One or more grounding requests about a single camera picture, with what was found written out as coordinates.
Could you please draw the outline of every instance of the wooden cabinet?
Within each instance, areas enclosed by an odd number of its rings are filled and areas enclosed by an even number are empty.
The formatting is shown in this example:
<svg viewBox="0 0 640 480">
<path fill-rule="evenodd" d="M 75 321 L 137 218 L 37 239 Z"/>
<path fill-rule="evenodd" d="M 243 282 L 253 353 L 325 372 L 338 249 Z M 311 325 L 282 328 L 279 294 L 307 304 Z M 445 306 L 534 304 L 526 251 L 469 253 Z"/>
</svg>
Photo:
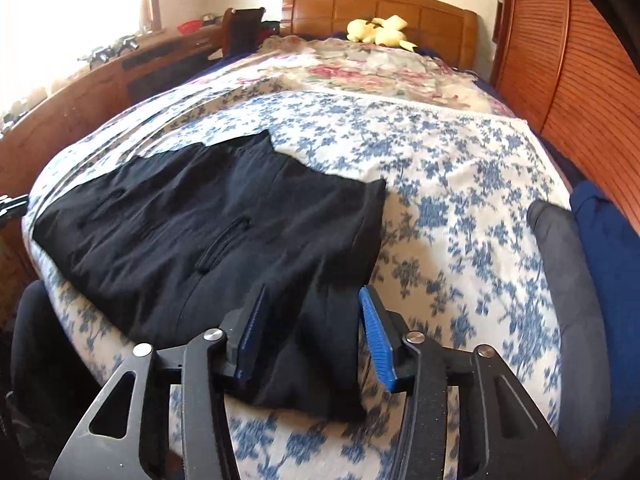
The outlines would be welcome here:
<svg viewBox="0 0 640 480">
<path fill-rule="evenodd" d="M 146 78 L 143 84 L 152 95 L 167 89 L 162 85 L 179 84 L 202 65 L 191 62 L 183 70 L 173 70 L 171 82 L 153 74 L 194 56 L 206 62 L 207 54 L 221 46 L 220 26 L 206 27 L 115 59 L 56 92 L 0 139 L 0 194 L 15 197 L 29 193 L 53 156 L 131 106 L 130 86 Z M 0 238 L 0 247 L 6 247 L 19 259 L 15 265 L 33 272 L 22 243 L 20 222 L 12 221 Z"/>
<path fill-rule="evenodd" d="M 505 0 L 492 82 L 640 231 L 640 75 L 589 0 Z"/>
</svg>

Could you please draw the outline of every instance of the zipper pocket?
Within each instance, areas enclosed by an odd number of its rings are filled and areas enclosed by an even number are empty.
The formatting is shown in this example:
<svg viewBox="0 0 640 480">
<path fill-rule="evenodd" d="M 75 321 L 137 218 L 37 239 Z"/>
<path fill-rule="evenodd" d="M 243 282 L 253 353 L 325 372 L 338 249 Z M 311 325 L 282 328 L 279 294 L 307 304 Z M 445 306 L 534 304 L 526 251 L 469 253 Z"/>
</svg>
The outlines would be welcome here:
<svg viewBox="0 0 640 480">
<path fill-rule="evenodd" d="M 248 216 L 236 218 L 231 224 L 226 226 L 223 231 L 216 236 L 216 239 L 213 240 L 211 245 L 205 249 L 202 256 L 198 258 L 196 270 L 201 274 L 209 272 L 218 257 L 234 240 L 234 235 L 247 231 L 249 227 L 251 227 L 251 219 Z"/>
<path fill-rule="evenodd" d="M 114 189 L 111 191 L 102 201 L 81 221 L 81 227 L 84 227 L 88 222 L 92 222 L 100 218 L 100 216 L 107 211 L 112 205 L 114 200 L 119 199 L 125 193 L 124 189 Z"/>
</svg>

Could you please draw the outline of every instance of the plush toy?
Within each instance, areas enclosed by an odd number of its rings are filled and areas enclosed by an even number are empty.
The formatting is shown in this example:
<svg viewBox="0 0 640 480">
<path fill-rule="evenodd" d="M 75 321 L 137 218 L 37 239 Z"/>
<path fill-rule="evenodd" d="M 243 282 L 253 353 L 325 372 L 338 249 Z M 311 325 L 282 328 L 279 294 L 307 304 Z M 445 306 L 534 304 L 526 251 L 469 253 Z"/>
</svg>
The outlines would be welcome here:
<svg viewBox="0 0 640 480">
<path fill-rule="evenodd" d="M 388 20 L 374 18 L 367 20 L 353 20 L 347 25 L 347 40 L 362 43 L 375 43 L 376 45 L 401 46 L 410 52 L 417 47 L 406 40 L 402 31 L 407 22 L 400 16 L 393 15 Z"/>
</svg>

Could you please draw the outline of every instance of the window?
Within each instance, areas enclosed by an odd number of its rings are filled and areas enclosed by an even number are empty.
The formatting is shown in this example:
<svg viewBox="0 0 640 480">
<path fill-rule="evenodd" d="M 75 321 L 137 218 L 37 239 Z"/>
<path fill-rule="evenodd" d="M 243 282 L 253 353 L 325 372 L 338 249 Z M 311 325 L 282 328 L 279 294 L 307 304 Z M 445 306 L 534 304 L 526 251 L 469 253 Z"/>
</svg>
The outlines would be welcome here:
<svg viewBox="0 0 640 480">
<path fill-rule="evenodd" d="M 0 0 L 0 110 L 73 74 L 78 57 L 138 32 L 141 20 L 157 27 L 149 1 Z"/>
</svg>

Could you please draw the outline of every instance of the metal screw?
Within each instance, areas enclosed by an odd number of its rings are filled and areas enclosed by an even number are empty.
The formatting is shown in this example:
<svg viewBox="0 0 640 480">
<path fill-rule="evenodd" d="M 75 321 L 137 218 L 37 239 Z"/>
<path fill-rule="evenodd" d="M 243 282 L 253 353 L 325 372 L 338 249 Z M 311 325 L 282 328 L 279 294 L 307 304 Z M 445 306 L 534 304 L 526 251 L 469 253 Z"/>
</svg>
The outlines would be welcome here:
<svg viewBox="0 0 640 480">
<path fill-rule="evenodd" d="M 140 343 L 133 347 L 133 355 L 136 357 L 144 357 L 145 355 L 151 354 L 153 349 L 154 348 L 149 343 Z"/>
<path fill-rule="evenodd" d="M 225 335 L 225 333 L 219 328 L 209 328 L 209 330 L 204 333 L 204 339 L 207 341 L 217 341 L 222 338 L 223 335 Z"/>
<path fill-rule="evenodd" d="M 422 332 L 418 332 L 417 330 L 413 330 L 406 335 L 406 340 L 409 343 L 413 343 L 414 345 L 419 345 L 424 343 L 424 334 Z"/>
<path fill-rule="evenodd" d="M 478 353 L 482 357 L 495 357 L 495 349 L 491 345 L 479 345 Z"/>
</svg>

